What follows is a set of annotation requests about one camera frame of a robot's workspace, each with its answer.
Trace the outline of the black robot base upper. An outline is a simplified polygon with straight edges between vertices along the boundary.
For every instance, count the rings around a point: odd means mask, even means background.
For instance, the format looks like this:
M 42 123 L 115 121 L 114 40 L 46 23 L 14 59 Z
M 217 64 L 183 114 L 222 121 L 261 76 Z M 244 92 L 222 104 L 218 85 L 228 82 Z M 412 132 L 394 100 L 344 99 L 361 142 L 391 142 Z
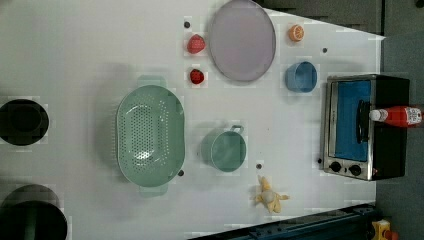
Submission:
M 15 146 L 28 146 L 41 140 L 49 128 L 47 111 L 37 102 L 16 99 L 0 108 L 0 137 Z

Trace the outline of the black robot base lower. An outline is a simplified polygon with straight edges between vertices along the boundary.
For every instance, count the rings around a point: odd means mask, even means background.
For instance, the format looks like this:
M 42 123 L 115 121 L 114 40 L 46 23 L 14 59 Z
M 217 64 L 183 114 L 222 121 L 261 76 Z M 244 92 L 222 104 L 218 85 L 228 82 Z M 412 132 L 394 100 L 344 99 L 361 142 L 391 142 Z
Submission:
M 1 240 L 66 240 L 68 222 L 48 187 L 30 184 L 1 202 Z

